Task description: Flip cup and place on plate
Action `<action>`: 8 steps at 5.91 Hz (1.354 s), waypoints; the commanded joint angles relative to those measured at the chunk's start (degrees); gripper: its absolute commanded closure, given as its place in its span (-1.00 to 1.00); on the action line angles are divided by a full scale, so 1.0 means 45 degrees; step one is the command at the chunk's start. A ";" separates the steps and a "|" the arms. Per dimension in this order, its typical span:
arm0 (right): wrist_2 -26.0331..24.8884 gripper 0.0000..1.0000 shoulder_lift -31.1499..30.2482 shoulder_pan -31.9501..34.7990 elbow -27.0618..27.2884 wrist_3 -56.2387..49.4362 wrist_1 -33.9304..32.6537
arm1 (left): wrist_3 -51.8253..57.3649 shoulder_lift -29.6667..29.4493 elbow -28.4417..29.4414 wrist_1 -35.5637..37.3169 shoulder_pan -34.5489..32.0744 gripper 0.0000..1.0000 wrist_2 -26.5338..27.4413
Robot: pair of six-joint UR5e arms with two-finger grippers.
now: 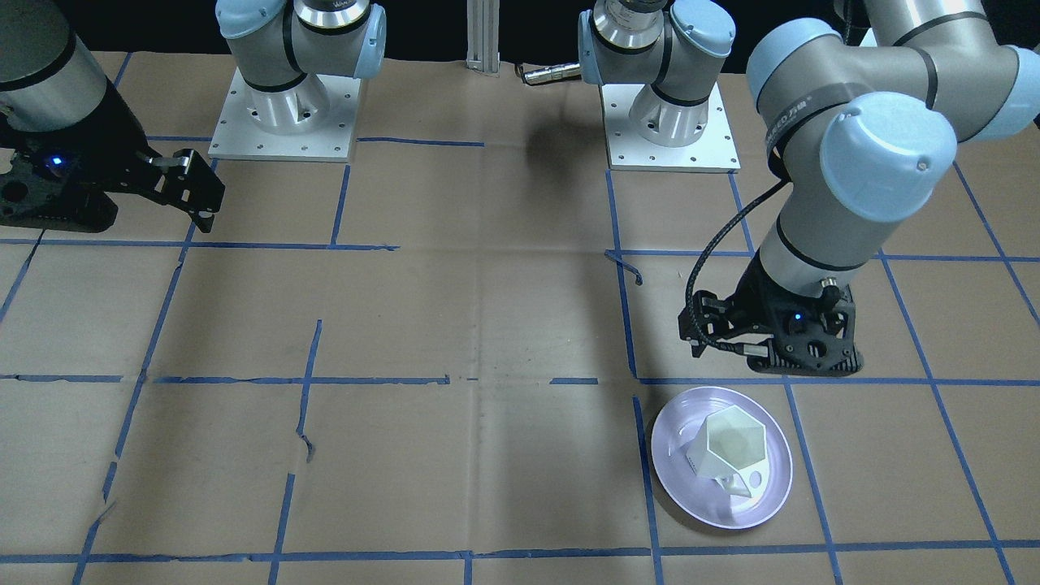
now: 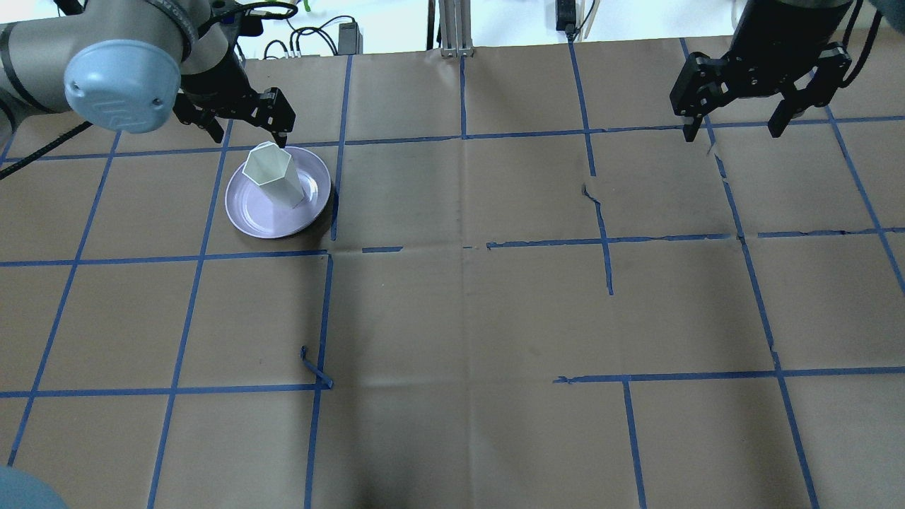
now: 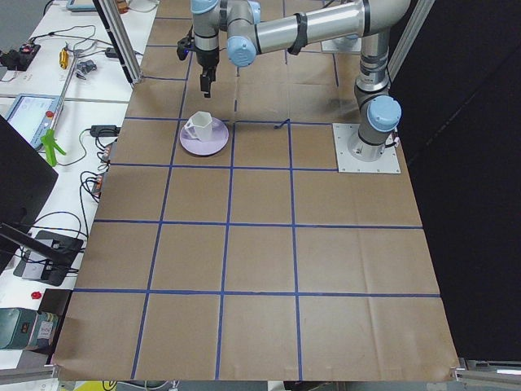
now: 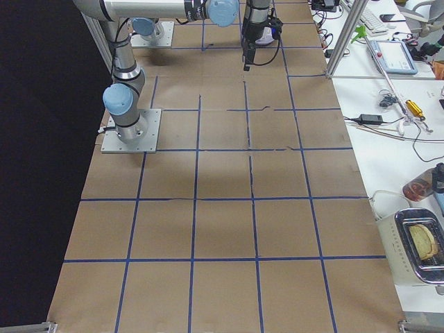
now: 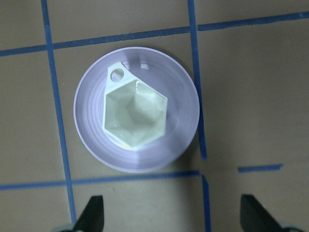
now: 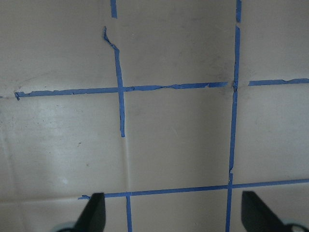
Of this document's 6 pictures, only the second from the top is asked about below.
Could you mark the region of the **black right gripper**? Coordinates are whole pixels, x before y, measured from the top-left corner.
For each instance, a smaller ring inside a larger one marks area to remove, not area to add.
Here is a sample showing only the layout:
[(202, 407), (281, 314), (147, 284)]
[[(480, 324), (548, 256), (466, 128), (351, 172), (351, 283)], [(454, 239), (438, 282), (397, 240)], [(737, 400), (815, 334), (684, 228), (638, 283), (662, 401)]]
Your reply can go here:
[(727, 52), (714, 58), (703, 52), (688, 55), (670, 90), (670, 105), (683, 117), (683, 139), (695, 141), (703, 116), (734, 100), (781, 95), (767, 120), (774, 139), (809, 107), (824, 107), (841, 89), (853, 59), (839, 43), (813, 52), (780, 49), (778, 54), (755, 57)]

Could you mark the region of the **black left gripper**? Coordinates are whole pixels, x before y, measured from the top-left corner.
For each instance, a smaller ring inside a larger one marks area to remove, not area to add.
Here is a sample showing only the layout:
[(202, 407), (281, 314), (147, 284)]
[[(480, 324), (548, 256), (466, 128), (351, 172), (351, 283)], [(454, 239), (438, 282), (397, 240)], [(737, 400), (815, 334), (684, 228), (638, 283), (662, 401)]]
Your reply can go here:
[(228, 42), (202, 45), (180, 65), (181, 82), (173, 113), (178, 122), (195, 125), (222, 144), (224, 129), (218, 119), (242, 120), (274, 131), (274, 143), (285, 148), (296, 112), (281, 89), (253, 89), (245, 68)]

